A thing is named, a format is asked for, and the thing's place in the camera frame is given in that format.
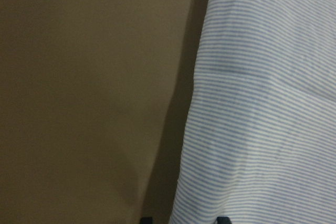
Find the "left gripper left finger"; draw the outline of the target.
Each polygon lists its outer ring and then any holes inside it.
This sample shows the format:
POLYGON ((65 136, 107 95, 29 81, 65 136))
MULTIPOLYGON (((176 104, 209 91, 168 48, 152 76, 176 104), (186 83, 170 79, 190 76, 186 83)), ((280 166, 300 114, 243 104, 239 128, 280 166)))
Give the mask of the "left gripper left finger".
POLYGON ((153 224, 153 218, 152 217, 142 217, 141 224, 153 224))

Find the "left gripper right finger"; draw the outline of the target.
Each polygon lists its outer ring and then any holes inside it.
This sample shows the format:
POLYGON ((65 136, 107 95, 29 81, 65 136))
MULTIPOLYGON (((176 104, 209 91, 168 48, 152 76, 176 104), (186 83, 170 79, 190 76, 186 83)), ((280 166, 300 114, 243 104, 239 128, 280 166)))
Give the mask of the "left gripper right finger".
POLYGON ((231 224, 229 217, 217 217, 216 224, 231 224))

